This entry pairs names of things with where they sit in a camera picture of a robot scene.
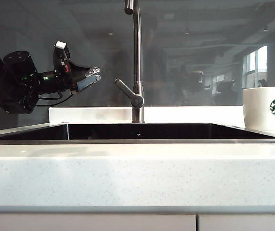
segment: starbucks mug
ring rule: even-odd
[[[275,130],[275,87],[243,90],[245,127],[255,130]]]

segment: cabinet door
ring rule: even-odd
[[[195,215],[0,213],[0,231],[195,231],[195,227]]]
[[[275,215],[199,215],[199,231],[275,231]]]

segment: glass wall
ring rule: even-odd
[[[275,86],[275,0],[139,0],[146,106],[241,105],[242,89]],[[53,70],[53,45],[101,69],[101,80],[62,106],[130,106],[133,18],[124,0],[0,0],[0,57],[29,51],[39,72]],[[63,92],[64,98],[70,92]],[[40,100],[38,104],[56,101]],[[0,109],[0,128],[48,122]]]

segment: sink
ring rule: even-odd
[[[64,124],[0,135],[0,143],[254,142],[275,135],[217,124]]]

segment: quartz countertop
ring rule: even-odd
[[[275,143],[0,145],[1,211],[275,213]]]

